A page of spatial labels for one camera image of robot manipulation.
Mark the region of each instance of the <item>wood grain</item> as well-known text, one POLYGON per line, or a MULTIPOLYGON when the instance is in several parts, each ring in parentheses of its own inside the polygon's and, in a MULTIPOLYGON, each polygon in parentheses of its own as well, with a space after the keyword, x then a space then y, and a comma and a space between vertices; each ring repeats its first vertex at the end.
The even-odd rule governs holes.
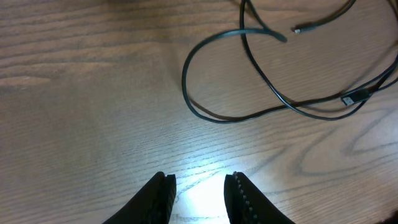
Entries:
MULTIPOLYGON (((386 1, 359 0, 325 27, 291 33, 344 1, 253 0, 289 42, 253 35, 249 44, 293 100, 359 85, 394 59, 386 1)), ((171 223, 227 223, 223 181, 234 170, 297 223, 376 223, 398 209, 397 87, 336 122, 283 111, 217 125, 189 112, 185 57, 237 28, 238 4, 1 0, 0 223, 101 223, 159 170, 177 176, 171 223)), ((205 47, 189 72, 190 94, 215 113, 280 104, 238 37, 205 47)))

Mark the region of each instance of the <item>cable end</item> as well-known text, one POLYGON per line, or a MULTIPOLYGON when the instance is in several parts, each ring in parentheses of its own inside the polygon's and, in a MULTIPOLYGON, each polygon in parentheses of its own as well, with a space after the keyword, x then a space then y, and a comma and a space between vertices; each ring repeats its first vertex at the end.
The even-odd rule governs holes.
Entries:
POLYGON ((355 103, 360 103, 362 101, 368 100, 372 96, 372 93, 367 89, 360 89, 354 91, 353 93, 343 95, 341 97, 342 102, 346 106, 353 105, 355 103))
POLYGON ((296 34, 301 34, 303 32, 314 30, 316 28, 317 28, 317 25, 315 25, 311 22, 307 22, 307 23, 300 24, 300 25, 293 27, 292 31, 295 32, 296 34))

